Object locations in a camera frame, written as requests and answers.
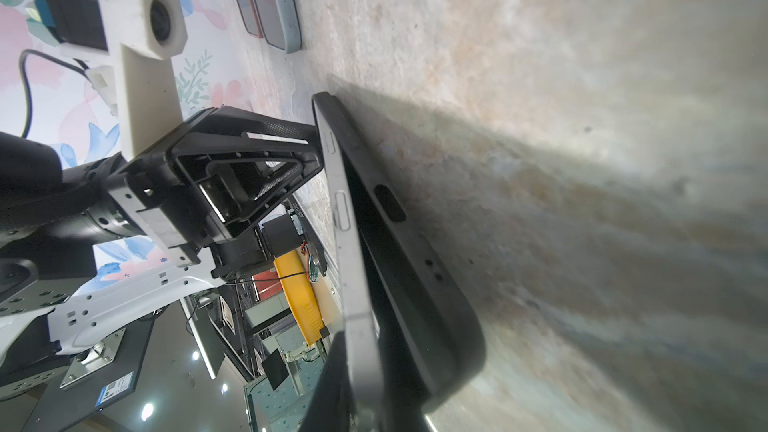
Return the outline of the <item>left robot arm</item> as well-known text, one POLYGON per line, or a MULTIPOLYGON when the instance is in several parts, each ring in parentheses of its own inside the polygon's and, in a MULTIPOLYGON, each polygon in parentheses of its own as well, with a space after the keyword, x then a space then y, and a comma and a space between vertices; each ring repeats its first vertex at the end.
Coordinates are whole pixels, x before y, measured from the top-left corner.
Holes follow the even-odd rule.
POLYGON ((201 111, 147 151, 63 169, 52 148, 1 141, 1 313, 61 303, 96 272, 97 244, 151 238, 178 266, 253 230, 322 167, 311 125, 201 111))

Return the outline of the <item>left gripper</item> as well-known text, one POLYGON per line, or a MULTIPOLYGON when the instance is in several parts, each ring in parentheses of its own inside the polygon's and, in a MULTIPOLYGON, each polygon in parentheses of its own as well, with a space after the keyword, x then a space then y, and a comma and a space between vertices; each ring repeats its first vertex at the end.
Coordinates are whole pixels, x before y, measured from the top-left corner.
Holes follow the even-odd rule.
POLYGON ((237 238, 323 168, 318 129, 234 107, 207 109, 158 142, 158 153, 108 160, 104 187, 128 222, 177 266, 208 249, 223 267, 237 238))

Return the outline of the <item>black phone case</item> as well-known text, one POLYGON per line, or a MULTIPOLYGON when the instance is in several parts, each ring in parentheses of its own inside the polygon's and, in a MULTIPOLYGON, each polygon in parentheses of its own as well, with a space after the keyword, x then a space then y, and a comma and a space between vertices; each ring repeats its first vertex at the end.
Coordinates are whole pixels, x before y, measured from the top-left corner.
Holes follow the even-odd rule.
POLYGON ((407 347, 421 379, 424 414, 431 413, 483 368, 478 318, 394 195, 343 104, 322 92, 313 96, 312 106, 341 145, 380 354, 383 336, 407 347))

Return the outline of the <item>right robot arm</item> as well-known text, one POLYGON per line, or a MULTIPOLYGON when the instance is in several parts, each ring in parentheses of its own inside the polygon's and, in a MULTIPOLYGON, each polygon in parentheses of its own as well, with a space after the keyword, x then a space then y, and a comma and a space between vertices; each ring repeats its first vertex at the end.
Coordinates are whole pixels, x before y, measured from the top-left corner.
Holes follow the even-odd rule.
MULTIPOLYGON (((50 261, 53 276, 23 258, 1 261, 1 397, 13 398, 61 375, 74 357, 126 330, 140 318, 194 293, 222 286, 213 263, 165 265, 129 277, 105 289, 78 294, 80 278, 65 277, 65 267, 83 271, 93 265, 82 257, 50 261)), ((340 258, 344 331, 342 373, 360 431, 427 431, 422 405, 399 396, 391 386, 374 336, 375 315, 361 254, 340 258)))

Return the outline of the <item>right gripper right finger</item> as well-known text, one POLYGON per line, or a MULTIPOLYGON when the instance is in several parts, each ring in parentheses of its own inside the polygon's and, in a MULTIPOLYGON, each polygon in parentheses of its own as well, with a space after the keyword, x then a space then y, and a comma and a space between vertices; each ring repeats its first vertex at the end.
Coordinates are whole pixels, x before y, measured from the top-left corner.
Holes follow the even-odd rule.
POLYGON ((422 411, 422 383, 407 347, 398 339, 383 336, 380 342, 385 399, 383 430, 428 431, 422 411))

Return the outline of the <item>grey-edged black phone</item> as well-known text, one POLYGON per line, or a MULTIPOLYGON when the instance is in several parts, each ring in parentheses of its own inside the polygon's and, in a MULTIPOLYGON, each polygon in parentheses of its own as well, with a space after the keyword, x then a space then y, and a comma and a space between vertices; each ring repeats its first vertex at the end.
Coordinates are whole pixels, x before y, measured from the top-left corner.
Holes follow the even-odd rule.
POLYGON ((359 431, 382 429, 384 378, 363 251, 340 142, 315 112, 329 190, 344 318, 346 363, 359 431))

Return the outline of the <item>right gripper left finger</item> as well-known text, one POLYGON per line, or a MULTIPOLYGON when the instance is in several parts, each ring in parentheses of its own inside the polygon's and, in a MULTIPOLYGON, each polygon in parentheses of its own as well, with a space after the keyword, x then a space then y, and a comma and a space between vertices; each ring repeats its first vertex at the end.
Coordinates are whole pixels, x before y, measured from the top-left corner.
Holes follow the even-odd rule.
POLYGON ((348 432, 351 408, 346 336, 338 332, 298 431, 348 432))

